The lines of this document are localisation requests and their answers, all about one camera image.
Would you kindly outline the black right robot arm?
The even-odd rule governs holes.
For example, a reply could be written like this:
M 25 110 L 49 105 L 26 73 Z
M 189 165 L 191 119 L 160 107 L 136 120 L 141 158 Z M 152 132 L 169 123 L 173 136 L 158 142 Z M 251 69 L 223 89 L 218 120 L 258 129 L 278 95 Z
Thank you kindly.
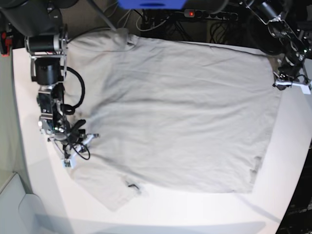
M 31 80 L 39 85 L 37 102 L 41 129 L 62 144 L 65 162 L 89 151 L 84 119 L 71 125 L 68 116 L 83 103 L 85 84 L 82 76 L 67 66 L 67 26 L 62 22 L 61 9 L 76 4 L 75 0 L 2 0 L 0 12 L 24 36 L 24 46 L 31 58 Z M 74 106 L 64 102 L 63 82 L 70 72 L 80 82 L 81 95 Z

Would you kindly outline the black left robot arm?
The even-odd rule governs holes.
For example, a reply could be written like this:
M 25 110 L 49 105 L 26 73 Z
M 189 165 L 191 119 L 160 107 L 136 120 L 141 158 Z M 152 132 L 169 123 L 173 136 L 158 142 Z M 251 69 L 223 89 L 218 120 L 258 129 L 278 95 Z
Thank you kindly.
M 280 57 L 273 71 L 274 87 L 310 88 L 312 80 L 304 68 L 312 52 L 312 42 L 290 14 L 290 0 L 242 0 L 249 12 L 247 32 L 252 43 L 264 54 Z

